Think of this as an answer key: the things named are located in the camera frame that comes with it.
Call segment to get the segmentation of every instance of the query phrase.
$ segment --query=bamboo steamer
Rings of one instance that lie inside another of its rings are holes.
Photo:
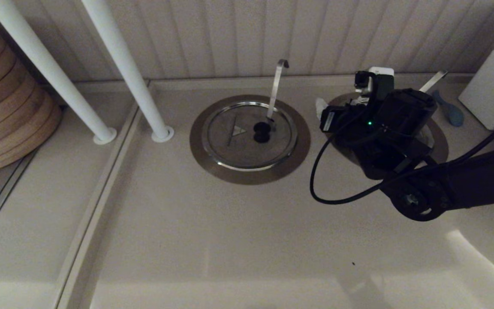
[[[41,145],[60,118],[58,105],[0,37],[0,168]]]

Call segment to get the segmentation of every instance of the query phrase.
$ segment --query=white wall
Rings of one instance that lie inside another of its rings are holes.
[[[476,72],[494,0],[107,0],[145,78]],[[121,79],[80,0],[15,0],[75,81]]]

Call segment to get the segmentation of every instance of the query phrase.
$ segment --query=drain cover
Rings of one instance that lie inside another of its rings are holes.
[[[298,167],[310,147],[308,127],[280,101],[269,121],[268,102],[265,96],[245,95],[208,107],[190,133],[198,163],[218,178],[240,184],[271,182]]]

